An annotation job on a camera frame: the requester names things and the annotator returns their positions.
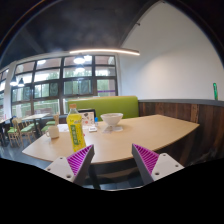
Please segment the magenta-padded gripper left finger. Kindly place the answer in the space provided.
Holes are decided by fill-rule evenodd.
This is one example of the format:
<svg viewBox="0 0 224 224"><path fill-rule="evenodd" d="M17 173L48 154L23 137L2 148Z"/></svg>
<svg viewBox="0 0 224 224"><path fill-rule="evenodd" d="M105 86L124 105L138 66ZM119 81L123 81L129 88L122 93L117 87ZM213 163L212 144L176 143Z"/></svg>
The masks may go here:
<svg viewBox="0 0 224 224"><path fill-rule="evenodd" d="M82 186L94 154L94 146L89 145L68 157L58 157L46 171Z"/></svg>

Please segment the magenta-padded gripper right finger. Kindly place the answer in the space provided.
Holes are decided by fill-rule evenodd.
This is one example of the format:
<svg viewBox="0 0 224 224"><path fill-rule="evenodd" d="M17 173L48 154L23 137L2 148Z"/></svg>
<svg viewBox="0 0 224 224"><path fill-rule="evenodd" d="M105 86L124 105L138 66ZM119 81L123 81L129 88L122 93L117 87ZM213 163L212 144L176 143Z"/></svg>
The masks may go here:
<svg viewBox="0 0 224 224"><path fill-rule="evenodd" d="M158 154L137 144L132 145L132 155L145 185L183 169L167 153Z"/></svg>

